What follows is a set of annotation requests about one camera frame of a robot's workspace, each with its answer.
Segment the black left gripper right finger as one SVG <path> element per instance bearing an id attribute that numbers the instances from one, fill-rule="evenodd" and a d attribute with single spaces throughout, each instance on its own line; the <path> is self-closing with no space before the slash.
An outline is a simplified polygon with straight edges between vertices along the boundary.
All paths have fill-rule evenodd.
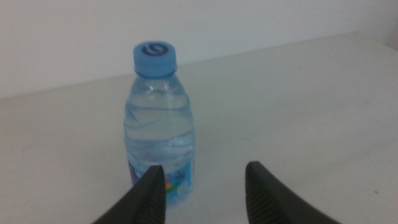
<path id="1" fill-rule="evenodd" d="M 250 224 L 338 224 L 291 191 L 259 161 L 246 166 L 245 193 Z"/>

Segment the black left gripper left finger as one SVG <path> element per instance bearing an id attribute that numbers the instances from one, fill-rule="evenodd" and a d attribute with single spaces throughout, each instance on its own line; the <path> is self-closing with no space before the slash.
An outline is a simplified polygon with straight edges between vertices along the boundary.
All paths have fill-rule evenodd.
<path id="1" fill-rule="evenodd" d="M 94 224 L 164 224 L 165 177 L 162 166 L 151 166 L 117 203 Z"/>

